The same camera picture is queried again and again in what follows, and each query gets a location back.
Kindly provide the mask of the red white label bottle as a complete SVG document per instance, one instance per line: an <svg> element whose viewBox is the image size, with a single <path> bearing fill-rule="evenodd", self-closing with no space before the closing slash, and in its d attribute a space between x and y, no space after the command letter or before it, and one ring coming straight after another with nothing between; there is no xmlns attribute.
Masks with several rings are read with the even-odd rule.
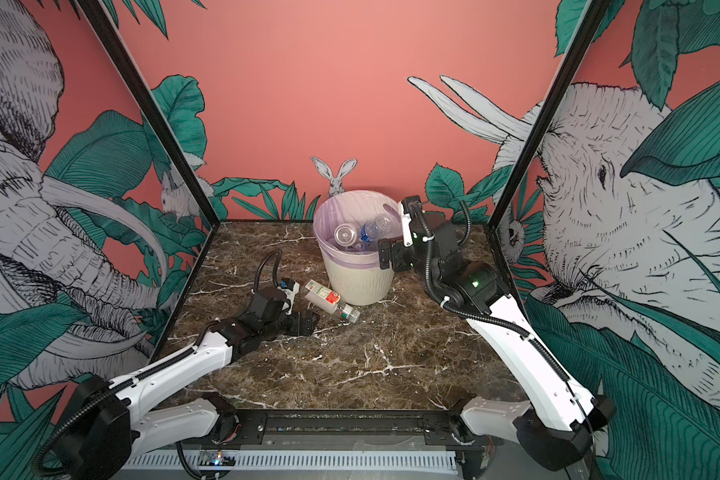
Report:
<svg viewBox="0 0 720 480"><path fill-rule="evenodd" d="M356 323L359 319L359 310L348 304L341 295L315 280L310 280L305 286L305 299L313 306L327 314Z"/></svg>

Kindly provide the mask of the blue label bottle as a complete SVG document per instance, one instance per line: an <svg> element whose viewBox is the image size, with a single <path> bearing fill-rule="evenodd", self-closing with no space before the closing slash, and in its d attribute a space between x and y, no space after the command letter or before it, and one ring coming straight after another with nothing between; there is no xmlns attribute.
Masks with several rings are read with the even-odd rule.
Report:
<svg viewBox="0 0 720 480"><path fill-rule="evenodd" d="M380 214L362 225L359 239L365 244L373 244L389 234L393 224L394 219L389 214Z"/></svg>

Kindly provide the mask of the yellow V label bottle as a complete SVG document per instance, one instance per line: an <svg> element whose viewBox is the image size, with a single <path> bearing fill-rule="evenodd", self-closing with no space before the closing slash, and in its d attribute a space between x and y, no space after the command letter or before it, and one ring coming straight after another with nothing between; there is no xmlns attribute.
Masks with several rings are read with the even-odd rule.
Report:
<svg viewBox="0 0 720 480"><path fill-rule="evenodd" d="M333 233L335 244L341 249L351 249L359 241L359 227L354 223L341 223Z"/></svg>

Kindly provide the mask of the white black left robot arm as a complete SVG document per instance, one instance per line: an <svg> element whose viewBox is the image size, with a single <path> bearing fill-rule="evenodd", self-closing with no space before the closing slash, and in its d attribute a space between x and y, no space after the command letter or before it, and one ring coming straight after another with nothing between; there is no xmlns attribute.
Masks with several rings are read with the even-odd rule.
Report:
<svg viewBox="0 0 720 480"><path fill-rule="evenodd" d="M266 287L235 316L208 323L195 342L129 374L80 384L60 422L32 460L39 477L109 479L143 453L201 439L224 445L244 429L237 409L217 392L171 408L177 391L279 336L313 334L319 314L292 310L289 290Z"/></svg>

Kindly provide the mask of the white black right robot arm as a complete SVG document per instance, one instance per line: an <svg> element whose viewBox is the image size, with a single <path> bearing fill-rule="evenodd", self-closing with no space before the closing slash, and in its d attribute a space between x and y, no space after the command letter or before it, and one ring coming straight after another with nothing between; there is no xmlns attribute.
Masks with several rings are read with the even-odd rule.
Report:
<svg viewBox="0 0 720 480"><path fill-rule="evenodd" d="M519 382L523 402L474 397L452 411L454 439L479 437L519 445L539 466L577 479L598 479L595 434L616 408L578 382L531 326L507 283L484 261L464 257L467 235L419 202L386 206L391 233L377 242L382 269L413 271L427 296L465 320Z"/></svg>

